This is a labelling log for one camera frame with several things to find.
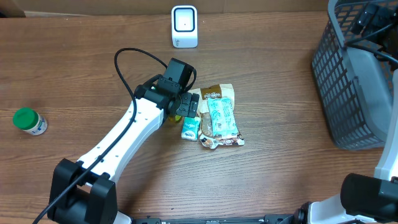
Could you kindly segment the yellow liquid bottle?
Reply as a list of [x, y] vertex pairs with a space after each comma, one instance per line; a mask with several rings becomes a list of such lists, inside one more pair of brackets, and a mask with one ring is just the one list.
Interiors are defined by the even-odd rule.
[[173, 115], [168, 117], [170, 122], [173, 123], [179, 123], [182, 120], [182, 117], [180, 115]]

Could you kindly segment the small white teal box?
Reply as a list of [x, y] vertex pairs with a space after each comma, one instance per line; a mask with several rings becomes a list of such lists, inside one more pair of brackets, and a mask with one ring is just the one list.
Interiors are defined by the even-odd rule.
[[185, 117], [182, 126], [181, 138], [196, 141], [198, 139], [198, 131], [201, 119], [199, 117]]

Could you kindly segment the teal snack package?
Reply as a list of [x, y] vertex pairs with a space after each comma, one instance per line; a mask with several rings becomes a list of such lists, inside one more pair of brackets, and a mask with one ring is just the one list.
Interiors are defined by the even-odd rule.
[[235, 138], [238, 135], [238, 128], [231, 99], [210, 98], [208, 99], [208, 108], [214, 137], [221, 139]]

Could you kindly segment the brown beige snack pouch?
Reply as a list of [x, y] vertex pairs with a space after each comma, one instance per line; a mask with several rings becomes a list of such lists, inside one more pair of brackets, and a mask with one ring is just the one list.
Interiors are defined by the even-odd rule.
[[216, 149], [218, 146], [243, 146], [244, 138], [238, 130], [235, 138], [221, 139], [213, 135], [211, 117], [208, 108], [208, 99], [230, 98], [234, 110], [235, 93], [232, 84], [217, 84], [207, 88], [197, 88], [190, 90], [190, 93], [199, 94], [196, 117], [201, 119], [197, 141], [209, 149]]

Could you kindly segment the green lid white jar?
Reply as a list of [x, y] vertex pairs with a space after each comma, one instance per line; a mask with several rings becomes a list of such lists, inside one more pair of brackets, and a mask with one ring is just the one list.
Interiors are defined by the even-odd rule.
[[48, 127], [47, 120], [31, 108], [17, 110], [12, 122], [17, 128], [34, 136], [43, 134]]

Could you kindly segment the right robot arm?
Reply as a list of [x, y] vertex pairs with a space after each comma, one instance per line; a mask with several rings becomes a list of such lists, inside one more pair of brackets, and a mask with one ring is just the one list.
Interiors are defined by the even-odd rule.
[[340, 192], [307, 202], [286, 223], [397, 220], [397, 2], [328, 3], [312, 73], [330, 136], [347, 150], [381, 147], [372, 176], [348, 174]]

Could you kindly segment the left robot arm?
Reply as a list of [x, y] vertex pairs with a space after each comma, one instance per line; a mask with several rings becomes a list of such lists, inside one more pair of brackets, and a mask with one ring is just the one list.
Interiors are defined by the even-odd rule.
[[172, 58], [164, 74], [137, 86], [114, 128], [76, 162], [62, 159], [53, 172], [45, 213], [56, 223], [132, 223], [118, 209], [116, 184], [142, 143], [169, 116], [194, 117], [199, 96], [189, 93], [197, 76]]

